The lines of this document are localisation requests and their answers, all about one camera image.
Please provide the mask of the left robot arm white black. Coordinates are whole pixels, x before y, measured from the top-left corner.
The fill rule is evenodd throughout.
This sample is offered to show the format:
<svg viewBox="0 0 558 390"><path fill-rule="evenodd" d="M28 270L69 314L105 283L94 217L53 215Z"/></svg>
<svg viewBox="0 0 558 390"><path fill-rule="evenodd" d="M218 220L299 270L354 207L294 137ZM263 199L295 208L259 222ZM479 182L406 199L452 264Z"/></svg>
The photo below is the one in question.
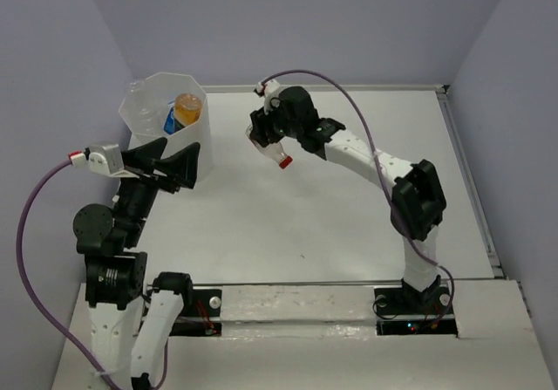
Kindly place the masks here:
<svg viewBox="0 0 558 390"><path fill-rule="evenodd" d="M76 250L85 261L85 301L92 331L94 389L158 389L158 362L178 316L193 305L193 284L186 273L157 277L143 325L147 254L136 248L160 191L193 188L201 150L195 141L168 157L167 138L122 151L116 144L89 146L71 155L75 166L119 180L109 206L88 204L74 217Z"/></svg>

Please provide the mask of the blue label Pocari Sweat bottle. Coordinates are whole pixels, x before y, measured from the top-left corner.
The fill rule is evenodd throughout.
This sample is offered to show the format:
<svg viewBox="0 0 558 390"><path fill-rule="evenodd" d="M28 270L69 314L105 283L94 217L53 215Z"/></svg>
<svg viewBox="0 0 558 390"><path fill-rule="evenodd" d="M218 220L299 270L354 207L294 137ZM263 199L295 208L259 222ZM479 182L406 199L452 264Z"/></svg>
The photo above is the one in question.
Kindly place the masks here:
<svg viewBox="0 0 558 390"><path fill-rule="evenodd" d="M180 122L177 122L174 117L174 102L171 101L168 103L168 112L165 119L165 123L163 125L163 131L168 134L172 135L178 131L180 131L183 126Z"/></svg>

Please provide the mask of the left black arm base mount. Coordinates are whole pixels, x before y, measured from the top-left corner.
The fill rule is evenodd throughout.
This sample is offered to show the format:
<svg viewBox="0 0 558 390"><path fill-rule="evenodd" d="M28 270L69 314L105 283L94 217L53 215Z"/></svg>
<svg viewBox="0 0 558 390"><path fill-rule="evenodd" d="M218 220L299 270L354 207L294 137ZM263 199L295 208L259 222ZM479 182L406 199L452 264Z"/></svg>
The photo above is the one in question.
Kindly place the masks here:
<svg viewBox="0 0 558 390"><path fill-rule="evenodd" d="M176 319L170 336L209 338L221 336L222 289L194 289L193 302Z"/></svg>

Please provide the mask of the orange label bottle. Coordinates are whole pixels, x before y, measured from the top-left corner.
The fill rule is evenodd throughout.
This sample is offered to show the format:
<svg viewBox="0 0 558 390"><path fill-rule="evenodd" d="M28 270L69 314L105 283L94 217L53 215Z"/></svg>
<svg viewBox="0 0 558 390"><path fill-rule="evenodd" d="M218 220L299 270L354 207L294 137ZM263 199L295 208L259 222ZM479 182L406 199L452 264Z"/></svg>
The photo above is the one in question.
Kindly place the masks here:
<svg viewBox="0 0 558 390"><path fill-rule="evenodd" d="M203 109L202 101L190 93L182 93L174 101L174 129L181 130L195 123Z"/></svg>

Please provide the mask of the red label red cap bottle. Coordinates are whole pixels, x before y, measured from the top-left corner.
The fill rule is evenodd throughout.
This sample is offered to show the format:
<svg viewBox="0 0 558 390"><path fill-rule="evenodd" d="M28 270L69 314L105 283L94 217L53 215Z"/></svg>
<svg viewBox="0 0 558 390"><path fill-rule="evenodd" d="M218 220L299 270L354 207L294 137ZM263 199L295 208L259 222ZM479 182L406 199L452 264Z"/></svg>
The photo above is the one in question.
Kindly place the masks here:
<svg viewBox="0 0 558 390"><path fill-rule="evenodd" d="M246 135L260 154L274 161L280 169L285 169L292 161L292 157L285 153L281 143L271 143L266 147L261 146L251 137L254 132L252 126L246 129Z"/></svg>

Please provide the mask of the clear bottle white cap front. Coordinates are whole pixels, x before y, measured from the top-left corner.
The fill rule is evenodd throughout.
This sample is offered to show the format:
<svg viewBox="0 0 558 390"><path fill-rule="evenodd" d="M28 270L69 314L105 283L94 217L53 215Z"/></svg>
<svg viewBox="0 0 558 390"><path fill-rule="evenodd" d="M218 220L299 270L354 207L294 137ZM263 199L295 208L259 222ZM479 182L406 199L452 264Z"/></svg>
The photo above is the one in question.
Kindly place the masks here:
<svg viewBox="0 0 558 390"><path fill-rule="evenodd" d="M138 118L142 120L143 124L148 124L153 117L153 113L147 104L145 80L135 79L131 82L128 85L128 95L134 103Z"/></svg>

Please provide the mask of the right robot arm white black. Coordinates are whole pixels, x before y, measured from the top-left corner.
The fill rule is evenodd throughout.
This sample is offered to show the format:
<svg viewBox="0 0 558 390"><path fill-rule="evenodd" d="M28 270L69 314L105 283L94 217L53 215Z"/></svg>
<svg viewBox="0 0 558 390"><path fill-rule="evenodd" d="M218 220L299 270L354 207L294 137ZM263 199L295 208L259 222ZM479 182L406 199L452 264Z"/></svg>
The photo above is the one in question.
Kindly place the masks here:
<svg viewBox="0 0 558 390"><path fill-rule="evenodd" d="M271 80L258 85L255 94L263 105L250 114L246 134L261 154L286 168L292 158L282 140L291 138L307 153L358 174L384 192L391 225L404 242L401 302L412 313L433 304L441 282L437 238L446 210L434 165L395 157L359 139L341 122L321 117L301 86L285 87Z"/></svg>

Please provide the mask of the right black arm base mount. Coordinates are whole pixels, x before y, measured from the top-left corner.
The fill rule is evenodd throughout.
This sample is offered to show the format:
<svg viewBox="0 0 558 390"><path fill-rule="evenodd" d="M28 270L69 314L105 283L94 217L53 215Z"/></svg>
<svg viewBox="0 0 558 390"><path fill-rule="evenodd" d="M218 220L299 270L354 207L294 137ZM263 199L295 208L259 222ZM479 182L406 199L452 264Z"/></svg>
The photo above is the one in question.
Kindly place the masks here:
<svg viewBox="0 0 558 390"><path fill-rule="evenodd" d="M403 291L397 287L374 289L372 311L376 315L379 336L453 335L458 336L453 308L439 319L446 309L449 289L442 286L435 292L433 301L422 307L411 306L403 299Z"/></svg>

